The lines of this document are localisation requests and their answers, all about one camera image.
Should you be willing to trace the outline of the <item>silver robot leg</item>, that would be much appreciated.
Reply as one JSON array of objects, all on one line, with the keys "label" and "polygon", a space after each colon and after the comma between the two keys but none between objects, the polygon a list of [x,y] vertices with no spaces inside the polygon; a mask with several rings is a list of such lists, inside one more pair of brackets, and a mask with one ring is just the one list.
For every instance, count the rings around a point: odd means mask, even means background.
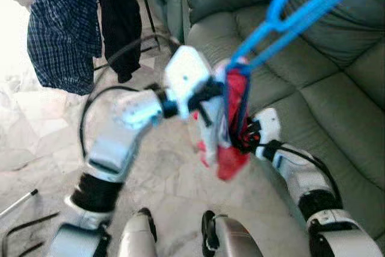
[{"label": "silver robot leg", "polygon": [[117,257],[158,257],[156,225],[148,208],[134,213],[123,229]]},{"label": "silver robot leg", "polygon": [[262,257],[253,236],[241,222],[228,215],[205,211],[201,231],[204,257]]}]

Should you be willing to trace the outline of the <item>blue plastic clothes hanger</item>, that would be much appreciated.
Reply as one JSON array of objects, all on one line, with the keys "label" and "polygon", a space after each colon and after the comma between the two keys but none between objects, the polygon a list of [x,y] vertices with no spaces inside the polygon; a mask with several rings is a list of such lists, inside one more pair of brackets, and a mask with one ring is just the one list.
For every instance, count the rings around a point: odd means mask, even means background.
[{"label": "blue plastic clothes hanger", "polygon": [[385,36],[384,0],[269,0],[264,20],[226,62],[226,72],[251,73],[300,38],[347,66]]}]

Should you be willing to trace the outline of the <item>dark navy garment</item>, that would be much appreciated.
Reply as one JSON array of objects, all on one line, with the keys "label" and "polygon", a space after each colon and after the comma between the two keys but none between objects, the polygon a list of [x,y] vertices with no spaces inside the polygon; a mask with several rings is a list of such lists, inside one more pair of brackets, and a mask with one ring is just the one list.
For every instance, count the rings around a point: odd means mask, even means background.
[{"label": "dark navy garment", "polygon": [[137,0],[99,0],[105,57],[110,58],[142,36]]}]

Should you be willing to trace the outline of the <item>red cloth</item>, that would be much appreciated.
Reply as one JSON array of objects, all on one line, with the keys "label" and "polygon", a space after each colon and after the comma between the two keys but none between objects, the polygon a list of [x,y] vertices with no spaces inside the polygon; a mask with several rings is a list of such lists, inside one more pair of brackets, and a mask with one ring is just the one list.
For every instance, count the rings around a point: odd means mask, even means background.
[{"label": "red cloth", "polygon": [[193,119],[200,131],[196,144],[201,163],[215,170],[217,178],[229,181],[243,169],[248,161],[248,150],[242,140],[247,122],[245,100],[250,80],[242,73],[245,60],[239,59],[234,67],[231,60],[214,65],[214,84],[222,92],[201,103],[193,112]]}]

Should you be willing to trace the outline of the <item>silver left robot leg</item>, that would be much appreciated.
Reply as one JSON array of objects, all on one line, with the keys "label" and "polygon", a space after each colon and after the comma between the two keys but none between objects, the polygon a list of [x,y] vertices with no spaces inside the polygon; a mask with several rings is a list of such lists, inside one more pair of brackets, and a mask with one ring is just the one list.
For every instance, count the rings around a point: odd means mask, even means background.
[{"label": "silver left robot leg", "polygon": [[134,213],[123,229],[117,257],[158,257],[156,225],[148,208]]}]

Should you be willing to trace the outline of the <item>silver right robot leg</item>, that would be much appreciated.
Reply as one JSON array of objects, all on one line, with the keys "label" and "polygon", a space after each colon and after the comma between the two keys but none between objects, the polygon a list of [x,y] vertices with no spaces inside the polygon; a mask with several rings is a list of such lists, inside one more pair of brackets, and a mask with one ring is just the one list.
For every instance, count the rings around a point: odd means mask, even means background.
[{"label": "silver right robot leg", "polygon": [[205,211],[201,231],[204,257],[262,257],[253,236],[241,222],[228,215]]}]

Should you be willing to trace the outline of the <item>green leather sofa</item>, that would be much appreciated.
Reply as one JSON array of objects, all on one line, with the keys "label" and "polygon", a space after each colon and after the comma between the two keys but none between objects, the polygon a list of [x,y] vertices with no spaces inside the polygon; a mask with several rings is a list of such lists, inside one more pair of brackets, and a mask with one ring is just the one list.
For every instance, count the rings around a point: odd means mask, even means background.
[{"label": "green leather sofa", "polygon": [[[272,0],[185,0],[184,42],[229,61]],[[343,0],[251,75],[249,115],[275,108],[283,141],[326,164],[343,205],[385,236],[385,0]]]}]

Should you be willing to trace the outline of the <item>blue plaid shirt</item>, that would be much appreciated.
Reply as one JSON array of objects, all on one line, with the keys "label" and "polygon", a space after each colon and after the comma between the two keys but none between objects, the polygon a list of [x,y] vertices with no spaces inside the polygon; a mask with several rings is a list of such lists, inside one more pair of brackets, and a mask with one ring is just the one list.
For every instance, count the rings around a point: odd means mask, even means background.
[{"label": "blue plaid shirt", "polygon": [[27,51],[42,87],[89,94],[102,56],[98,0],[33,0]]}]

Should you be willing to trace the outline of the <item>white rod with black tip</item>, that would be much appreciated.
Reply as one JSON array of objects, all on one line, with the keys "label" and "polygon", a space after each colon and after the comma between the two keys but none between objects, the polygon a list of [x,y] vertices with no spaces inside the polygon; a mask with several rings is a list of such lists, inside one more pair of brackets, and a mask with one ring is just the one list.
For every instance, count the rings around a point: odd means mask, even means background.
[{"label": "white rod with black tip", "polygon": [[20,208],[25,202],[29,201],[39,193],[39,189],[33,189],[30,192],[24,194],[24,196],[17,199],[15,202],[11,203],[5,210],[0,211],[0,220],[10,215],[12,211]]}]

